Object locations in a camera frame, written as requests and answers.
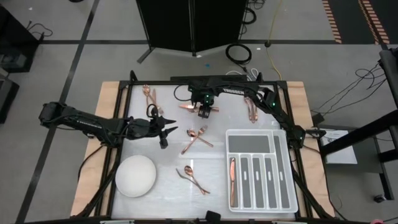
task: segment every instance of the floor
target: floor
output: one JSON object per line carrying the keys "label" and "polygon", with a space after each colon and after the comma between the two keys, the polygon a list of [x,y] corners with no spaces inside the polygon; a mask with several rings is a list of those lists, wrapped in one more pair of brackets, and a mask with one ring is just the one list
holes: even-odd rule
{"label": "floor", "polygon": [[[224,47],[204,52],[200,58],[155,49],[142,64],[137,59],[147,50],[142,44],[79,45],[87,40],[144,40],[145,33],[133,0],[85,0],[80,3],[52,0],[0,0],[22,24],[41,22],[53,30],[39,47],[29,73],[10,76],[20,85],[7,122],[0,125],[0,223],[14,223],[47,137],[48,130],[37,119],[42,104],[60,98],[65,81],[73,78],[66,103],[79,110],[95,111],[101,83],[125,80],[134,70],[139,80],[168,80],[179,75],[220,75],[239,70],[224,54]],[[267,0],[256,11],[257,22],[248,26],[243,39],[266,39],[277,0]],[[95,14],[86,26],[91,9]],[[277,16],[272,39],[333,40],[320,0],[284,0]],[[252,50],[249,68],[257,68],[266,80],[277,74],[262,44],[247,44]],[[355,81],[355,70],[372,68],[379,59],[379,45],[275,44],[269,52],[283,79],[303,81],[310,107],[315,109]],[[245,53],[233,49],[233,55]],[[371,93],[370,81],[361,82],[337,106],[359,100]],[[362,126],[396,107],[388,85],[372,97],[326,116],[325,124]],[[76,132],[57,130],[51,143],[26,221],[67,218],[76,190],[78,167],[83,160],[87,139]],[[381,141],[382,150],[392,147]],[[391,185],[398,195],[398,162],[387,164]],[[381,193],[377,175],[328,173],[331,201],[349,220],[369,222],[396,216],[398,202],[376,204],[372,197]]]}

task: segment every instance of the white table surface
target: white table surface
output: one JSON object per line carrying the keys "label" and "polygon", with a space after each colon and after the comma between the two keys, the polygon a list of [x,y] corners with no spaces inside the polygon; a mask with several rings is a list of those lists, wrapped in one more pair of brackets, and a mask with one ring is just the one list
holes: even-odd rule
{"label": "white table surface", "polygon": [[[204,218],[207,210],[221,214],[222,219],[293,219],[294,213],[234,213],[228,208],[228,187],[226,170],[225,132],[227,129],[280,129],[278,122],[269,114],[258,111],[258,121],[248,119],[248,108],[243,97],[222,93],[215,98],[214,106],[220,112],[211,112],[208,119],[201,119],[196,113],[189,113],[178,106],[183,103],[173,97],[174,85],[151,86],[156,89],[157,103],[164,110],[164,117],[177,122],[167,128],[178,126],[167,137],[169,146],[161,149],[159,138],[145,138],[136,141],[125,140],[121,161],[133,155],[151,159],[157,171],[152,189],[138,198],[129,198],[116,190],[113,218]],[[181,99],[190,97],[186,86],[177,90]],[[142,86],[132,89],[129,116],[146,118],[146,97]],[[186,130],[196,132],[203,125],[208,129],[203,139],[214,144],[213,148],[201,141],[181,155],[182,149],[191,141]],[[201,186],[211,192],[202,195],[196,186],[181,179],[175,169],[185,175],[183,168],[190,165]]]}

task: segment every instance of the white plastic cutlery tray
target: white plastic cutlery tray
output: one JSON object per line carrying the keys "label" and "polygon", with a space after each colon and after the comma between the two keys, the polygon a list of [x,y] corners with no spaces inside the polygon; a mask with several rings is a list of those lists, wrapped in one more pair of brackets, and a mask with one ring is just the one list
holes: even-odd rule
{"label": "white plastic cutlery tray", "polygon": [[[294,189],[286,133],[276,129],[226,131],[228,204],[232,212],[294,213]],[[231,161],[235,158],[231,204]]]}

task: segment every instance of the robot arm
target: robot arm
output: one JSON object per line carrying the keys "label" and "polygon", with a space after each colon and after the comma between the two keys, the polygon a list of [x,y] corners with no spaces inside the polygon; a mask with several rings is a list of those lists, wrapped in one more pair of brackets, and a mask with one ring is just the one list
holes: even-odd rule
{"label": "robot arm", "polygon": [[175,121],[159,117],[155,105],[149,105],[147,115],[150,121],[144,119],[111,118],[106,119],[83,111],[76,110],[71,106],[59,102],[46,103],[40,113],[40,124],[47,128],[64,124],[76,130],[82,131],[85,135],[93,135],[109,147],[118,147],[123,138],[136,140],[140,138],[160,137],[160,147],[165,149],[168,146],[166,137],[177,127],[162,130],[166,124]]}
{"label": "robot arm", "polygon": [[279,122],[280,126],[286,131],[287,143],[290,147],[303,147],[305,130],[298,125],[294,125],[289,116],[280,106],[277,106],[276,94],[268,88],[260,88],[257,83],[238,83],[225,82],[217,78],[208,80],[192,80],[188,84],[188,91],[192,93],[191,103],[196,106],[200,103],[198,115],[208,118],[214,97],[220,93],[230,93],[249,97],[255,106],[273,117]]}

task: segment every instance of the wooden board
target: wooden board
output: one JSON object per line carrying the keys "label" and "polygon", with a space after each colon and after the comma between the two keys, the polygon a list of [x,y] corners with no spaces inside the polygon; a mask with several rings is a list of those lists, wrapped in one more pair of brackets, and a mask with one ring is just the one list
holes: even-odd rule
{"label": "wooden board", "polygon": [[[105,118],[111,118],[113,116],[114,107],[116,104],[116,95],[118,93],[119,82],[104,82],[99,94],[96,115],[103,116]],[[308,106],[307,95],[305,93],[304,85],[302,82],[288,82],[289,98],[292,105],[293,117],[295,123],[301,125],[304,129],[310,129],[312,127],[312,119],[310,114],[310,108]],[[124,108],[124,100],[121,103],[121,111]],[[99,142],[96,139],[90,139],[86,149],[86,156],[90,155],[95,149],[98,148]],[[317,141],[314,139],[306,138],[304,144],[308,147],[318,149]],[[81,177],[76,190],[75,201],[73,202],[71,215],[76,215],[81,212],[86,204],[94,196],[98,190],[101,174],[104,165],[106,150],[100,151],[94,155],[84,166],[81,172]],[[308,189],[311,191],[313,196],[319,202],[319,204],[328,212],[334,216],[333,207],[329,201],[329,195],[326,187],[325,172],[323,170],[322,160],[320,155],[311,150],[305,148],[301,151],[304,172],[307,180]],[[302,193],[297,189],[298,204],[300,211],[304,211],[304,203]],[[104,195],[104,202],[102,206],[101,214],[106,213],[106,205],[109,198],[109,189]]]}

